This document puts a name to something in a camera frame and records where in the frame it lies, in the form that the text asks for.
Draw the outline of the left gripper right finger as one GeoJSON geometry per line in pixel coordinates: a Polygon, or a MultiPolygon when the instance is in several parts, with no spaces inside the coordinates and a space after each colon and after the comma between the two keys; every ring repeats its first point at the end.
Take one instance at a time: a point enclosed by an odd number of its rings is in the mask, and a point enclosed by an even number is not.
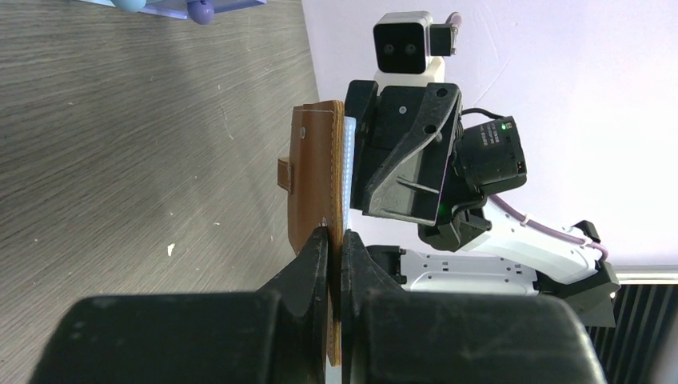
{"type": "Polygon", "coordinates": [[[370,305],[381,293],[400,291],[374,262],[359,233],[347,230],[341,254],[341,381],[367,383],[372,349],[370,305]]]}

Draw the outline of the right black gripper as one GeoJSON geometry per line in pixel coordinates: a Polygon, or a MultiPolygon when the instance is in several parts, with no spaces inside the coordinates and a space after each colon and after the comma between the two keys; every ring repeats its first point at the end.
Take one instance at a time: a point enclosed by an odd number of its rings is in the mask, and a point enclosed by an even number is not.
{"type": "MultiPolygon", "coordinates": [[[[345,116],[356,119],[350,195],[350,207],[356,210],[361,210],[361,158],[377,91],[374,80],[352,80],[345,98],[345,116]]],[[[362,203],[366,216],[420,224],[419,239],[443,251],[461,250],[489,232],[493,224],[483,211],[489,197],[527,182],[512,116],[466,110],[490,119],[463,129],[449,158],[460,100],[461,91],[453,83],[387,86],[381,91],[371,145],[382,158],[370,170],[362,203]]]]}

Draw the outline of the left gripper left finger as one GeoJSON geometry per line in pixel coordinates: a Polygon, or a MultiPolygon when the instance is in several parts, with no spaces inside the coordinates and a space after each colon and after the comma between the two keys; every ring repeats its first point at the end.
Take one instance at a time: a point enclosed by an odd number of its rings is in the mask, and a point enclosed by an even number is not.
{"type": "Polygon", "coordinates": [[[268,321],[268,383],[323,383],[329,232],[314,229],[300,253],[258,291],[275,300],[268,321]]]}

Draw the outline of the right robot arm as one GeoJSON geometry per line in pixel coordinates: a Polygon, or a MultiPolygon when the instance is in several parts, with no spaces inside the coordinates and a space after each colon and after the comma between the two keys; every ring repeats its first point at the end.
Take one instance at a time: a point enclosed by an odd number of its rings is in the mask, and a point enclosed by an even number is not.
{"type": "Polygon", "coordinates": [[[371,258],[401,288],[469,294],[544,294],[593,327],[616,324],[620,289],[596,227],[553,229],[501,193],[527,180],[515,120],[468,111],[452,83],[349,84],[345,112],[357,124],[350,205],[365,216],[413,223],[429,251],[371,245],[371,258]]]}

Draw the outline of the brown leather card holder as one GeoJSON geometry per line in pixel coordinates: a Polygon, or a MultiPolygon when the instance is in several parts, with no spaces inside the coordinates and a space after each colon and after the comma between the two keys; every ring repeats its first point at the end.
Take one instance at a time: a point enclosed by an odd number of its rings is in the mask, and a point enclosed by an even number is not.
{"type": "Polygon", "coordinates": [[[328,100],[293,108],[289,154],[277,161],[277,184],[287,191],[288,239],[299,254],[311,233],[329,233],[330,300],[326,355],[331,366],[341,356],[341,251],[345,232],[345,104],[328,100]]]}

